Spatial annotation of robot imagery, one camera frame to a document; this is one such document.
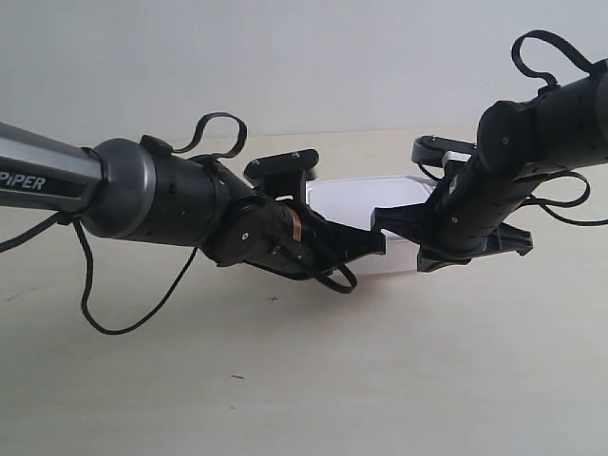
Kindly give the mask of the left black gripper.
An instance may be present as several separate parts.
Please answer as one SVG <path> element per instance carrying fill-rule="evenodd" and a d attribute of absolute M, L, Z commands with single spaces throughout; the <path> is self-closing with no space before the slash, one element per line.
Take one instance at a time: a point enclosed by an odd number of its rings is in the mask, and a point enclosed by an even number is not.
<path fill-rule="evenodd" d="M 321 216 L 292 199 L 265 200 L 270 247 L 265 270 L 292 280 L 329 276 L 360 258 L 386 253 L 386 237 Z"/>

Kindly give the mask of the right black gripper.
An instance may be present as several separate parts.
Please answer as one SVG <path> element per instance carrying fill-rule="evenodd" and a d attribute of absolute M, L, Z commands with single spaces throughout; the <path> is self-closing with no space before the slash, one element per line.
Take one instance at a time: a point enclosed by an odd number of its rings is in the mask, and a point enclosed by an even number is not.
<path fill-rule="evenodd" d="M 535 182 L 454 178 L 424 203 L 377 207 L 371 229 L 386 230 L 419 246 L 416 270 L 435 272 L 472 259 L 533 248 L 531 233 L 505 220 L 535 190 Z"/>

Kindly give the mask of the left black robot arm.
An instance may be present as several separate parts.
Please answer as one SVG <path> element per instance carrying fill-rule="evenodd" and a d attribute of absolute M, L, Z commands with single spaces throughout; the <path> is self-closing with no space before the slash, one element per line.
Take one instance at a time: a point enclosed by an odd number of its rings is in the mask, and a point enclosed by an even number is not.
<path fill-rule="evenodd" d="M 99 238 L 194 247 L 219 267 L 322 278 L 384 254 L 386 240 L 307 204 L 318 160 L 297 150 L 250 161 L 237 176 L 220 153 L 187 158 L 150 136 L 79 147 L 3 124 L 1 202 L 72 215 Z"/>

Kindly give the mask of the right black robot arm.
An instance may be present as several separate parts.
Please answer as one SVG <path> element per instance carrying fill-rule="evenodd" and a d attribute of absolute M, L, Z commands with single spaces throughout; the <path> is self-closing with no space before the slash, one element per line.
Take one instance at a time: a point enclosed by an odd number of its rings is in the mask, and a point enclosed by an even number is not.
<path fill-rule="evenodd" d="M 476 257 L 533 247 L 530 233 L 506 224 L 545 181 L 607 162 L 607 64 L 555 85 L 528 102 L 498 101 L 475 142 L 421 136 L 411 159 L 444 175 L 426 201 L 371 214 L 374 231 L 418 245 L 416 268 L 433 272 Z"/>

